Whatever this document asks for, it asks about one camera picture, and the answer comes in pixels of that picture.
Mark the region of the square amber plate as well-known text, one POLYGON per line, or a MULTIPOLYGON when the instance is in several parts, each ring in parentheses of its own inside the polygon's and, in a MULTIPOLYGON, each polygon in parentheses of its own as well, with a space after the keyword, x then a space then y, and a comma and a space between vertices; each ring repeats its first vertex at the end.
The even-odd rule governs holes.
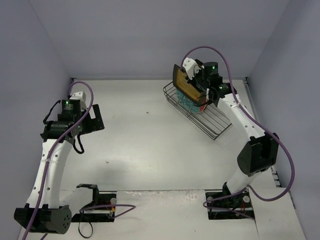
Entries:
POLYGON ((192 84, 188 83, 187 75, 182 72, 181 68, 175 64, 172 72, 172 82, 185 97, 200 106, 206 102, 204 93, 199 92, 192 84))

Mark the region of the round red teal plate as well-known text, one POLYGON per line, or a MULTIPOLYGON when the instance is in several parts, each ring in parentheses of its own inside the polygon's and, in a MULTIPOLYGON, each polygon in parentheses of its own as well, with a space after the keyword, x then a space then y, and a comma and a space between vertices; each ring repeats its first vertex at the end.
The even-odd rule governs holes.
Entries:
POLYGON ((189 113, 200 114, 207 108, 207 105, 203 105, 200 107, 195 106, 194 103, 186 96, 184 96, 183 93, 178 89, 176 89, 176 95, 178 103, 189 113))

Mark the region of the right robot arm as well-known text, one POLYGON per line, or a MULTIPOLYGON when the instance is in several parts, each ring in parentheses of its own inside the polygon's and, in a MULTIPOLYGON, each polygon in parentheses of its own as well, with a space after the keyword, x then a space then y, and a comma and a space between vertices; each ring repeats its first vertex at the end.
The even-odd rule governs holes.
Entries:
POLYGON ((186 58, 182 64, 188 83, 205 95, 206 102, 214 104, 230 120, 244 139, 244 146, 237 156, 237 168, 224 184, 221 200, 227 206, 239 201, 239 191, 250 185, 256 175, 275 165, 279 144, 275 139, 253 122, 251 114, 242 110, 237 91, 229 82, 223 82, 218 73, 218 63, 201 63, 186 58))

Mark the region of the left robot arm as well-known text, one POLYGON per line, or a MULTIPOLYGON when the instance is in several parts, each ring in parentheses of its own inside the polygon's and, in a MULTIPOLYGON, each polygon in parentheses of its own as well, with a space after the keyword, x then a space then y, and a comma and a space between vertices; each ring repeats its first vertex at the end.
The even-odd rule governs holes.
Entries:
POLYGON ((95 118, 91 118, 84 100, 61 100, 61 107, 56 121, 43 120, 42 156, 36 180, 25 206, 17 207, 13 215, 31 233, 63 235, 83 207, 94 210, 100 204, 98 186, 90 183, 77 185, 60 199, 64 168, 76 140, 105 128, 99 105, 92 105, 95 118))

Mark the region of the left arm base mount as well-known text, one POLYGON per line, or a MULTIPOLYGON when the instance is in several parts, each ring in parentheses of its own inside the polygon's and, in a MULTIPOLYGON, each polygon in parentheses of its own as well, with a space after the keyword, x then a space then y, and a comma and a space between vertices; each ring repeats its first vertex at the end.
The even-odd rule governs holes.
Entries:
MULTIPOLYGON (((97 202, 92 202, 84 206, 84 208, 111 205, 117 202, 116 192, 100 192, 97 202)), ((72 223, 112 223, 115 213, 110 206, 98 207, 94 209, 87 209, 83 213, 76 213, 71 222, 72 223)))

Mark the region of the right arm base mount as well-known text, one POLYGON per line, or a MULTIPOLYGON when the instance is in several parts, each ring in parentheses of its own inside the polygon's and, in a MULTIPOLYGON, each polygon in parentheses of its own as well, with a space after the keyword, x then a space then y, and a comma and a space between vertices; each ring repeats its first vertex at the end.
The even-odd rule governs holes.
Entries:
POLYGON ((224 199, 222 191, 206 192, 204 207, 207 209, 209 220, 255 220, 255 213, 250 194, 246 190, 243 193, 224 199))

